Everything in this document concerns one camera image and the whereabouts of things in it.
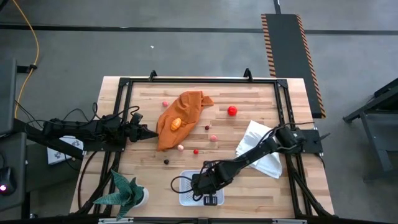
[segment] hazard stripe tape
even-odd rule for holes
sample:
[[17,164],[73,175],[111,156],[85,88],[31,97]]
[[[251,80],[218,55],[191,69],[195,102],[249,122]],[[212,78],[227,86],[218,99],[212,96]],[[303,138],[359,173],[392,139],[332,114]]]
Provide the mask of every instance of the hazard stripe tape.
[[262,31],[264,33],[264,42],[266,43],[267,60],[269,67],[269,75],[276,77],[274,56],[272,54],[271,40],[269,38],[268,23],[266,15],[261,15]]
[[317,75],[315,74],[315,70],[313,69],[312,59],[311,59],[311,55],[310,55],[310,49],[308,48],[307,38],[306,38],[305,33],[304,33],[303,23],[302,23],[302,20],[301,20],[300,16],[299,15],[296,15],[296,16],[297,16],[298,26],[299,26],[300,32],[301,32],[301,37],[303,39],[305,53],[307,54],[308,65],[310,66],[310,70],[311,70],[313,85],[315,87],[315,91],[316,91],[317,96],[318,96],[319,107],[321,108],[321,118],[326,118],[326,111],[325,111],[325,109],[323,107],[321,91],[319,90]]

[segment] white plastic basket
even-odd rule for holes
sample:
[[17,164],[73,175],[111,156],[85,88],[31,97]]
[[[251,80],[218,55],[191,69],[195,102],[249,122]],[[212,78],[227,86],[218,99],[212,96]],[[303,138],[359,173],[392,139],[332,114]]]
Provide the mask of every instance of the white plastic basket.
[[[200,170],[185,170],[182,171],[180,174],[181,176],[188,177],[192,179],[193,174],[199,174]],[[180,190],[179,191],[186,191],[191,189],[191,182],[185,178],[180,178]],[[180,196],[180,204],[183,206],[204,206],[203,204],[203,197],[199,201],[194,201],[192,199],[193,192],[188,192],[185,194],[179,194]],[[217,205],[224,204],[224,189],[218,190],[216,195],[217,197]]]

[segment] orange cloth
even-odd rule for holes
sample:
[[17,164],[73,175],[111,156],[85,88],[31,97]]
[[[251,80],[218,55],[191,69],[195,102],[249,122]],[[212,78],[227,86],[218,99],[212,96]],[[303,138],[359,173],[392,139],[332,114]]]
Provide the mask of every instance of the orange cloth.
[[[209,96],[203,96],[202,91],[182,93],[157,121],[156,132],[159,134],[157,150],[164,151],[182,142],[199,121],[204,106],[213,105],[213,100]],[[182,123],[177,130],[172,131],[170,127],[176,118],[180,118]]]

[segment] yellow cable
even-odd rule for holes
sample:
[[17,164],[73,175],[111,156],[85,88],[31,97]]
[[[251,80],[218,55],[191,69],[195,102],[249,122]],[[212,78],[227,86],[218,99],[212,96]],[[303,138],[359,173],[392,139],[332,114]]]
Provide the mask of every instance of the yellow cable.
[[[33,30],[32,26],[30,25],[30,22],[29,22],[29,20],[26,18],[26,16],[25,16],[24,12],[22,11],[22,9],[18,6],[18,3],[16,2],[16,0],[12,0],[12,1],[14,2],[15,6],[17,6],[17,8],[18,8],[19,12],[21,13],[21,15],[24,17],[24,19],[25,19],[27,25],[29,26],[29,28],[30,28],[30,30],[32,31],[33,36],[34,36],[34,38],[35,38],[37,51],[36,51],[35,62],[34,62],[33,64],[36,65],[37,59],[39,59],[39,52],[40,52],[39,41],[37,41],[37,37],[36,37],[35,31]],[[28,79],[30,78],[30,76],[32,75],[33,71],[34,71],[34,69],[33,69],[33,68],[30,68],[30,72],[29,72],[28,76],[26,77],[26,79],[25,79],[25,81],[24,81],[24,84],[22,84],[22,87],[21,87],[21,90],[19,91],[19,95],[18,95],[18,99],[17,99],[17,102],[18,102],[18,103],[19,103],[19,100],[21,99],[22,93],[24,92],[25,85],[26,85]],[[19,106],[18,106],[18,104],[17,104],[16,107],[15,107],[15,112],[14,112],[14,117],[15,117],[15,118],[17,118],[18,108],[19,108]]]

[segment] potted plant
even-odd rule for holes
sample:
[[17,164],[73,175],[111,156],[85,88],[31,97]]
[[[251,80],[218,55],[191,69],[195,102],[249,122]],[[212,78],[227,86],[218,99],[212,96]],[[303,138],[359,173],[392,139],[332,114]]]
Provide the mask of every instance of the potted plant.
[[105,195],[95,200],[95,204],[101,205],[120,205],[117,220],[123,218],[131,208],[139,207],[147,203],[149,199],[148,190],[136,184],[136,178],[130,182],[121,174],[111,170],[115,186],[119,192]]

